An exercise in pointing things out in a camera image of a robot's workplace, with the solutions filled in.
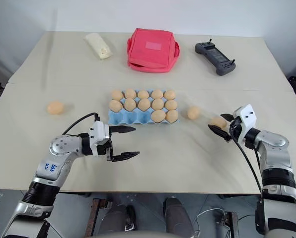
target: red bag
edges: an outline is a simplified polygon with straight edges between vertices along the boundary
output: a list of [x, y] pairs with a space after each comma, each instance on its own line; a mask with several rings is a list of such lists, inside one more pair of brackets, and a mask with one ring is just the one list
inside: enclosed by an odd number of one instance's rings
[[179, 52], [179, 45], [169, 31], [137, 28], [127, 41], [128, 65], [141, 72], [169, 72]]

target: wall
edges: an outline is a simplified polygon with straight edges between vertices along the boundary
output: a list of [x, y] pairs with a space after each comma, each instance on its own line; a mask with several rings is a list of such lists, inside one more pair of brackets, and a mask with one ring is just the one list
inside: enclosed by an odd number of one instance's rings
[[0, 61], [16, 71], [45, 30], [136, 27], [262, 36], [283, 72], [296, 75], [296, 0], [0, 0]]

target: white table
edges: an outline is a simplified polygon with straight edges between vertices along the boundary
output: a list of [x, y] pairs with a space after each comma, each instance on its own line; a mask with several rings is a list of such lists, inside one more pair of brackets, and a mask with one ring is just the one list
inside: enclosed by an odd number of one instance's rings
[[[141, 153], [119, 163], [92, 156], [79, 158], [63, 191], [258, 193], [237, 147], [207, 127], [212, 116], [231, 113], [248, 103], [257, 114], [258, 128], [289, 139], [296, 178], [296, 96], [262, 39], [212, 37], [219, 49], [236, 59], [235, 71], [219, 77], [193, 51], [194, 44], [208, 40], [207, 36], [175, 36], [181, 56], [173, 70], [149, 74], [127, 67], [125, 47], [130, 34], [102, 34], [114, 52], [102, 61], [83, 41], [84, 35], [46, 33], [10, 79], [0, 99], [0, 188], [26, 190], [48, 153], [50, 140], [90, 112], [98, 112], [102, 121], [108, 121], [110, 92], [129, 87], [174, 89], [180, 122], [135, 124], [137, 131], [114, 134], [115, 154]], [[46, 57], [50, 36], [53, 46]], [[64, 114], [46, 113], [46, 105], [53, 100], [65, 104]], [[190, 105], [202, 109], [199, 120], [184, 118]], [[72, 133], [87, 132], [91, 124], [87, 119]], [[245, 151], [259, 174], [254, 153]]]

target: blue egg carton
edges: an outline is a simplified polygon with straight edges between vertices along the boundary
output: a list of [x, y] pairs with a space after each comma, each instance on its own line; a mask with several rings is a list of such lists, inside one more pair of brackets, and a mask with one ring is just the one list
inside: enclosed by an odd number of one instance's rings
[[[147, 92], [149, 93], [149, 96], [151, 96], [151, 93], [153, 92], [153, 90], [147, 90]], [[150, 101], [150, 104], [153, 102], [153, 98], [149, 97], [148, 98]], [[167, 100], [163, 97], [161, 98], [163, 100], [163, 103], [165, 103]], [[122, 98], [122, 100], [120, 100], [120, 102], [124, 105], [125, 102], [125, 98]], [[134, 98], [136, 105], [138, 106], [138, 102], [140, 101], [140, 98], [136, 97]], [[168, 109], [167, 108], [162, 108], [162, 110], [167, 113]], [[151, 114], [153, 113], [154, 109], [152, 109], [151, 107], [147, 109], [147, 111], [143, 112], [142, 110], [140, 110], [139, 108], [135, 108], [132, 112], [129, 112], [127, 110], [125, 110], [124, 108], [122, 108], [119, 112], [113, 112], [111, 110], [109, 110], [109, 124], [113, 124], [113, 125], [119, 125], [119, 124], [134, 124], [134, 123], [140, 123], [140, 124], [147, 124], [147, 123], [155, 123], [155, 124], [159, 124], [159, 123], [168, 123], [170, 124], [166, 119], [164, 119], [163, 121], [156, 123], [151, 119]]]

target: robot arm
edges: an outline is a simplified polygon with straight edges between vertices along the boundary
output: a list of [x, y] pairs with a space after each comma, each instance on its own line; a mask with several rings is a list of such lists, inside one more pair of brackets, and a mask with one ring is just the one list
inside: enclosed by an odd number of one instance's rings
[[49, 146], [48, 156], [39, 164], [29, 190], [19, 201], [1, 237], [43, 238], [50, 224], [45, 220], [51, 215], [56, 195], [63, 186], [76, 158], [85, 155], [106, 155], [108, 161], [127, 160], [139, 152], [113, 155], [111, 134], [136, 130], [130, 126], [108, 126], [95, 114], [89, 133], [78, 136], [60, 135]]
[[215, 134], [226, 141], [236, 139], [260, 154], [263, 187], [256, 209], [256, 230], [273, 237], [279, 234], [275, 230], [283, 229], [284, 234], [296, 237], [296, 182], [287, 151], [289, 141], [282, 135], [256, 129], [256, 115], [251, 105], [237, 109], [233, 115], [221, 116], [231, 122], [230, 135], [209, 125]]

